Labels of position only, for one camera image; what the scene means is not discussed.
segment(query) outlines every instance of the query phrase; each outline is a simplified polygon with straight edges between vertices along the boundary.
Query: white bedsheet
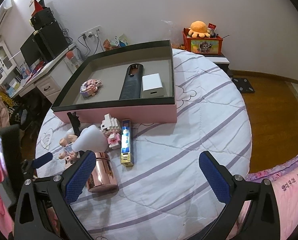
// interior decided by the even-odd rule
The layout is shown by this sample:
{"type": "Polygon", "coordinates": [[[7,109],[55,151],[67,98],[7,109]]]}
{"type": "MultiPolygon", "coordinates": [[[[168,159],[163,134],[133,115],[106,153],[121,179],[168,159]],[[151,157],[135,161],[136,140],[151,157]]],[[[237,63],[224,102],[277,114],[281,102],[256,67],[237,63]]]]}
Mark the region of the white bedsheet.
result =
{"type": "MultiPolygon", "coordinates": [[[[71,205],[94,238],[186,239],[224,206],[199,169],[199,154],[210,151],[232,174],[245,177],[249,171],[251,127],[241,94],[208,58],[177,49],[173,54],[177,123],[134,124],[134,167],[120,164],[119,149],[109,154],[119,191],[97,195],[85,188],[71,205]]],[[[63,171],[58,142],[70,127],[48,112],[36,157],[47,152],[41,140],[50,133],[54,158],[38,169],[39,177],[63,171]]]]}

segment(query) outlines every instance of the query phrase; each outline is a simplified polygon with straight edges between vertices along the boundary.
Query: screw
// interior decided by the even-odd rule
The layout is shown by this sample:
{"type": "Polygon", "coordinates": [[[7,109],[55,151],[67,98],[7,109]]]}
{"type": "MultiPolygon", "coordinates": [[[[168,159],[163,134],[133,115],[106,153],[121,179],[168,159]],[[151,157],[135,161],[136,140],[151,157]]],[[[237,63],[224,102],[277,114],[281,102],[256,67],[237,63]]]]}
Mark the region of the screw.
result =
{"type": "Polygon", "coordinates": [[[264,182],[264,184],[267,185],[267,186],[269,186],[269,185],[271,184],[271,181],[268,180],[268,179],[264,179],[263,182],[264,182]]]}
{"type": "Polygon", "coordinates": [[[62,179],[62,177],[61,177],[60,175],[56,175],[56,176],[54,176],[54,178],[53,178],[54,181],[59,181],[59,180],[61,180],[61,179],[62,179]]]}
{"type": "Polygon", "coordinates": [[[234,175],[234,179],[237,180],[237,181],[242,181],[243,177],[239,174],[236,174],[236,175],[234,175]]]}
{"type": "Polygon", "coordinates": [[[29,185],[31,183],[31,179],[27,179],[27,180],[25,180],[25,185],[27,186],[27,185],[29,185]]]}

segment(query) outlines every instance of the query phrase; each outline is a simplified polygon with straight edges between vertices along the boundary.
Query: orange plush toy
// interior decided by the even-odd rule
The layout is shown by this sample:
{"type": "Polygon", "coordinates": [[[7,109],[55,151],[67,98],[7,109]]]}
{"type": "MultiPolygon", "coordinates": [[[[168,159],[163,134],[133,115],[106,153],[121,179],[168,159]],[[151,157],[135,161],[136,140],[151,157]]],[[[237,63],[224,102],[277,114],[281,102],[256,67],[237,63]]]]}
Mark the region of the orange plush toy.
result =
{"type": "Polygon", "coordinates": [[[188,35],[193,38],[196,38],[198,36],[200,38],[204,38],[204,37],[209,38],[210,37],[210,34],[208,33],[208,27],[202,21],[196,21],[196,22],[191,23],[188,35]]]}

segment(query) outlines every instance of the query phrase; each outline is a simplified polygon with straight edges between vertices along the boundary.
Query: power outlet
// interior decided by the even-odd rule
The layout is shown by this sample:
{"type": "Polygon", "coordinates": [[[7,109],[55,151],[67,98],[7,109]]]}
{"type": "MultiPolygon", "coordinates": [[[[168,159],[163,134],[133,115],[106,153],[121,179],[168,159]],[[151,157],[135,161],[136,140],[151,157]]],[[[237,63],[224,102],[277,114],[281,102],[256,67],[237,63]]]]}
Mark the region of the power outlet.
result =
{"type": "Polygon", "coordinates": [[[94,27],[94,28],[92,28],[92,29],[90,29],[86,32],[81,33],[81,35],[86,34],[86,36],[88,38],[89,34],[97,35],[97,31],[98,31],[98,34],[102,33],[102,28],[101,28],[100,25],[98,25],[98,26],[96,26],[96,27],[94,27]]]}

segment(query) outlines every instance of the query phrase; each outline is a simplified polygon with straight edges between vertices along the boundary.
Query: baseboard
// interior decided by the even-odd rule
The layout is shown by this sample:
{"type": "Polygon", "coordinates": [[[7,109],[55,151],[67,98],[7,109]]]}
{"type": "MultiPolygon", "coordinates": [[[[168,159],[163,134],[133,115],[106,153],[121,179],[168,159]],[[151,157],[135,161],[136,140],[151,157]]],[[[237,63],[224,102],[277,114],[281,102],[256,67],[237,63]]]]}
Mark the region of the baseboard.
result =
{"type": "Polygon", "coordinates": [[[262,77],[262,78],[269,78],[269,79],[286,81],[286,82],[298,84],[298,80],[296,80],[296,79],[278,76],[278,75],[274,75],[274,74],[248,71],[248,70],[233,70],[232,69],[231,71],[233,72],[233,75],[235,75],[235,76],[262,77]]]}

